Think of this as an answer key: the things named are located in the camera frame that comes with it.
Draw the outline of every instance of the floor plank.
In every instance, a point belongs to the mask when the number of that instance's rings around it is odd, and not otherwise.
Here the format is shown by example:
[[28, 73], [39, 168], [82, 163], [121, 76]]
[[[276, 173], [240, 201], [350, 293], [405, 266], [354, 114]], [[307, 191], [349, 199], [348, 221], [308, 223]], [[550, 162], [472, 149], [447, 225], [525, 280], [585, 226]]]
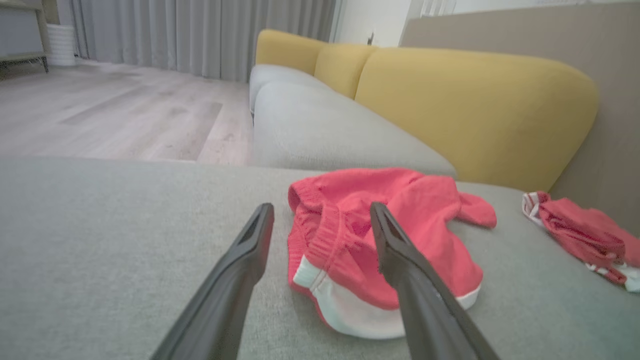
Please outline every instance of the floor plank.
[[249, 164], [247, 84], [94, 61], [25, 72], [0, 74], [0, 156]]

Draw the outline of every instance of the gray seat cushion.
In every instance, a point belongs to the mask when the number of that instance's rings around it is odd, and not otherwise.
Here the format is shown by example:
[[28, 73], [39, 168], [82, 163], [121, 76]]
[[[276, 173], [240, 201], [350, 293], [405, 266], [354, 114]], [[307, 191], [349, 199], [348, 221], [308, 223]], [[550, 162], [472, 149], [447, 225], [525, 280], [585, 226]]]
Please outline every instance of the gray seat cushion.
[[334, 91], [266, 85], [255, 105], [254, 165], [304, 170], [405, 167], [456, 177], [433, 149]]
[[[409, 359], [404, 339], [329, 329], [287, 285], [287, 189], [316, 172], [74, 159], [0, 168], [1, 359], [148, 359], [262, 202], [275, 224], [238, 359]], [[502, 359], [637, 359], [640, 297], [527, 220], [519, 191], [459, 188], [497, 213], [494, 230], [450, 227], [484, 270], [468, 313]]]
[[249, 108], [252, 113], [258, 92], [264, 85], [272, 82], [298, 84], [331, 90], [328, 85], [306, 72], [292, 69], [290, 67], [258, 64], [253, 67], [251, 70], [251, 76], [249, 77]]

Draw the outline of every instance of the sofa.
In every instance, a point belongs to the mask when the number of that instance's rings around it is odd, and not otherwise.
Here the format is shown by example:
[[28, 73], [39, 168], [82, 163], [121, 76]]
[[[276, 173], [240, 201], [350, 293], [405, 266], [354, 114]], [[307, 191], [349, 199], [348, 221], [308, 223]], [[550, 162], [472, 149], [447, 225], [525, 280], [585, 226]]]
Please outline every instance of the sofa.
[[[410, 358], [404, 338], [331, 330], [287, 284], [287, 189], [319, 172], [55, 158], [0, 168], [1, 359], [149, 359], [263, 202], [275, 222], [238, 359]], [[640, 297], [528, 220], [521, 191], [458, 188], [498, 218], [492, 230], [449, 228], [483, 269], [468, 314], [501, 359], [637, 359]]]
[[557, 61], [327, 44], [275, 30], [250, 77], [252, 163], [407, 167], [549, 190], [588, 134], [598, 93]]

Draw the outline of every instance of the white ribbed container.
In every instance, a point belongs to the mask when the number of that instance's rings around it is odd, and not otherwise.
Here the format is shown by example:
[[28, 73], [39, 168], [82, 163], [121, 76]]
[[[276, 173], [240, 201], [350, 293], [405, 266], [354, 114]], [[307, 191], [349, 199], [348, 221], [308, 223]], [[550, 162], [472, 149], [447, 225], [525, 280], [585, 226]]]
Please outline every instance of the white ribbed container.
[[47, 62], [54, 66], [74, 66], [74, 42], [76, 37], [73, 26], [47, 24], [51, 53], [47, 55]]

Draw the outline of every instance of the curtain fold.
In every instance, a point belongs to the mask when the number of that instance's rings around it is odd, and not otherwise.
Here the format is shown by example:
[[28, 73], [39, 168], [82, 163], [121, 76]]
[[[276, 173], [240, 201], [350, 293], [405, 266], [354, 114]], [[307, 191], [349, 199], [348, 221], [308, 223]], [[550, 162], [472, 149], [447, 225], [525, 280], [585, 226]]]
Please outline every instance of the curtain fold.
[[79, 55], [248, 81], [260, 30], [328, 40], [335, 0], [71, 0]]

